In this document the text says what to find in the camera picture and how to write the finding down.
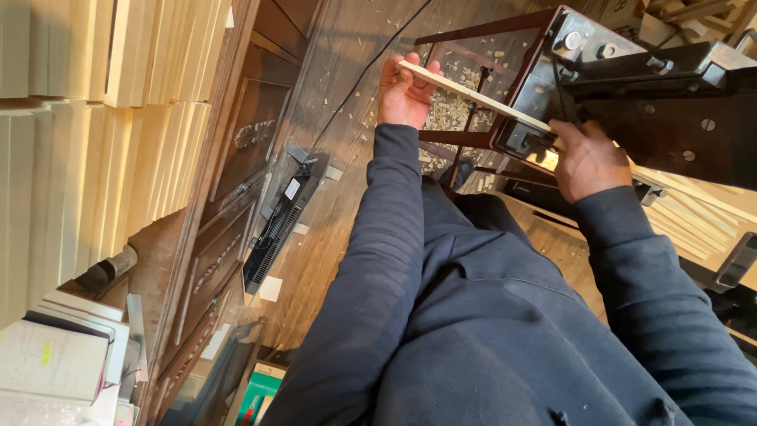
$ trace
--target shoe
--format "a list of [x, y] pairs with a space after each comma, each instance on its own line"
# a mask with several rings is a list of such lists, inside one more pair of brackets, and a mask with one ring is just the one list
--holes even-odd
[[452, 177], [452, 165], [448, 167], [439, 178], [439, 184], [443, 188], [450, 188], [453, 192], [456, 192], [463, 187], [468, 178], [473, 174], [473, 160], [470, 158], [462, 158], [460, 160], [459, 167], [457, 168], [457, 175], [455, 176], [455, 184], [450, 188], [450, 179]]

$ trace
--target navy sweatshirt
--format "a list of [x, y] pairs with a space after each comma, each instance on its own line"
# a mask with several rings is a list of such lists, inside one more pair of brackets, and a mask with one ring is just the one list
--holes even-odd
[[336, 278], [263, 424], [757, 424], [757, 374], [632, 189], [575, 203], [610, 329], [513, 233], [424, 224], [375, 132]]

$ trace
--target metal machine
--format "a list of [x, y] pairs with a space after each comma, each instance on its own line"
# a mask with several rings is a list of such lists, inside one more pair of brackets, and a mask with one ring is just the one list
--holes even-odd
[[[544, 122], [597, 120], [638, 165], [757, 190], [752, 166], [757, 61], [729, 45], [650, 51], [566, 6], [423, 37], [416, 44], [432, 42], [433, 52], [439, 43], [497, 73], [491, 61], [454, 40], [534, 28], [536, 41], [512, 81], [507, 105]], [[502, 116], [488, 132], [466, 129], [424, 130], [420, 136], [495, 149], [547, 173], [554, 170], [554, 135]]]

